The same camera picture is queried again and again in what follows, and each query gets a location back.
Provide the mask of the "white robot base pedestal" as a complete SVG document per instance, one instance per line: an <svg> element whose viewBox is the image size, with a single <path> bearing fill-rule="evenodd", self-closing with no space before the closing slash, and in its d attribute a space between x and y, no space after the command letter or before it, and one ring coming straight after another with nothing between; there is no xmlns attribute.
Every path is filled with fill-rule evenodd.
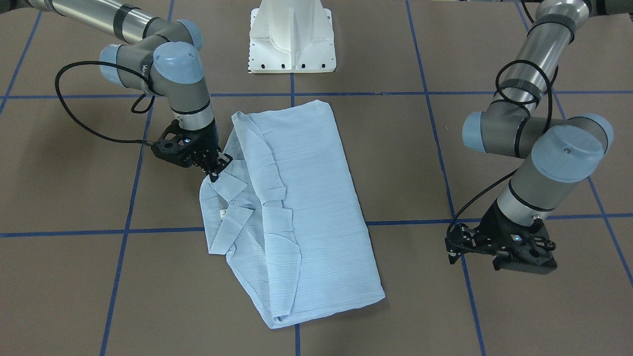
<svg viewBox="0 0 633 356"><path fill-rule="evenodd" d="M263 0L250 13L251 74L321 74L337 67L332 12L320 0Z"/></svg>

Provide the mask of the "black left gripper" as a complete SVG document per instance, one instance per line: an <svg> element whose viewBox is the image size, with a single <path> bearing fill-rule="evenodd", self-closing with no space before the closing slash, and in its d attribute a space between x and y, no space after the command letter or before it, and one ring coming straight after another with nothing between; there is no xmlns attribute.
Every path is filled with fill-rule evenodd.
<svg viewBox="0 0 633 356"><path fill-rule="evenodd" d="M543 220L538 217L530 226L509 220L497 203L486 211L476 228L464 223L452 226L445 237L451 265L466 253L493 256L495 270L506 269L546 275L557 269L552 255L556 244L549 238Z"/></svg>

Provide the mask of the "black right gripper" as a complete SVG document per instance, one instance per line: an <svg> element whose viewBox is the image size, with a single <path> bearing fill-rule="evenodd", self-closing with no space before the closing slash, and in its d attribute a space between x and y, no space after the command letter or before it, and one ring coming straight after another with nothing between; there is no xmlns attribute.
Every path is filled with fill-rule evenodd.
<svg viewBox="0 0 633 356"><path fill-rule="evenodd" d="M200 130L191 131L180 127L176 119L164 130L160 138L151 146L157 158L179 167L199 167L209 176L211 183L217 182L220 174L233 158L222 152L216 122Z"/></svg>

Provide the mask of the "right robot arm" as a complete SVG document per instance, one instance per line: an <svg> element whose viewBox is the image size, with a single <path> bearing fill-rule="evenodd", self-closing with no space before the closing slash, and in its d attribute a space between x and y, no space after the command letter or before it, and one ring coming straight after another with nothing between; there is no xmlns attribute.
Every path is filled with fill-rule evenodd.
<svg viewBox="0 0 633 356"><path fill-rule="evenodd" d="M2 13L34 8L75 19L115 36L119 45L102 50L102 76L140 90L142 96L167 98L172 123L156 142L138 140L161 160L199 167L215 182L230 164L222 152L210 95L199 58L203 38L188 20L168 22L139 7L115 0L3 0Z"/></svg>

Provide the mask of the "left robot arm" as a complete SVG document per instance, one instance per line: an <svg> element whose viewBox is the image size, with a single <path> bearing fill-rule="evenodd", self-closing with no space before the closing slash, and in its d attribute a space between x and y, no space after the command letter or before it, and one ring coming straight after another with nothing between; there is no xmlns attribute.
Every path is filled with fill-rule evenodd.
<svg viewBox="0 0 633 356"><path fill-rule="evenodd" d="M493 256L495 270L547 274L557 268L556 244L544 221L594 172L613 145L614 130L595 114L552 119L552 84L563 52L588 19L631 11L630 0L540 3L516 59L497 74L489 107L468 115L462 127L466 147L523 163L501 179L507 186L476 228L450 223L445 237L450 264L478 253ZM544 98L549 115L536 117Z"/></svg>

